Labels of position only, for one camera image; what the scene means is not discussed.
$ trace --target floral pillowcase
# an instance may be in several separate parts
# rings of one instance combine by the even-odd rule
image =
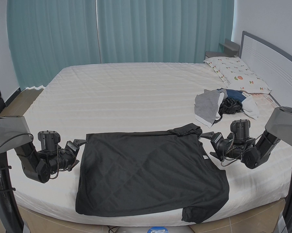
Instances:
[[[265,94],[271,91],[239,57],[211,57],[204,62],[214,69],[228,89]]]

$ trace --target teal curtain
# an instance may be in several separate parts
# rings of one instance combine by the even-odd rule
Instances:
[[[231,39],[234,0],[97,0],[103,63],[202,63]]]
[[[65,67],[101,63],[95,0],[8,0],[7,29],[21,89],[46,86]]]

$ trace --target gray cloth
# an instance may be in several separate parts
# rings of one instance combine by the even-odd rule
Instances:
[[[216,119],[216,114],[219,110],[218,100],[220,91],[204,91],[195,98],[194,113],[204,119],[209,127],[212,126]]]
[[[223,93],[224,93],[224,96],[223,96],[223,99],[224,99],[224,100],[228,97],[227,90],[224,89],[224,88],[221,88],[220,90],[213,90],[213,91],[217,91],[218,93],[223,92]]]

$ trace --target mattress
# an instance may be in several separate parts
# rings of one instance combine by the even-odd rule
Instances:
[[[230,132],[236,119],[250,119],[250,136],[263,130],[276,104],[265,94],[255,94],[260,110],[256,121],[243,113],[223,115],[211,129],[195,120],[194,99],[204,89],[225,87],[207,64],[117,63],[64,68],[43,90],[25,113],[34,136],[41,130],[56,130],[66,141],[85,139],[87,133],[145,132],[169,130],[189,123],[203,132]],[[201,139],[205,151],[213,151],[209,140]],[[37,150],[40,142],[34,139]],[[83,148],[79,151],[81,159]],[[239,161],[227,167],[209,154],[220,169],[225,169],[230,192],[228,202],[206,221],[218,220],[276,201],[288,193],[292,148],[280,142],[269,160],[250,170]],[[15,197],[19,205],[58,219],[117,226],[180,226],[182,208],[147,215],[97,217],[75,212],[80,163],[71,172],[61,172],[46,184],[28,179],[14,151],[8,162]]]

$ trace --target floor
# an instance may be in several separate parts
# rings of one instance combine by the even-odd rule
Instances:
[[[1,116],[23,115],[33,101],[42,92],[42,89],[27,89],[22,91],[12,103],[5,108]],[[238,215],[227,217],[214,222],[191,225],[195,233],[271,233],[276,225],[278,215],[285,205],[285,200],[260,206]],[[27,208],[19,207],[22,217],[27,221],[31,233],[108,233],[109,228],[102,225],[87,225],[55,219]],[[4,233],[0,221],[0,233]]]

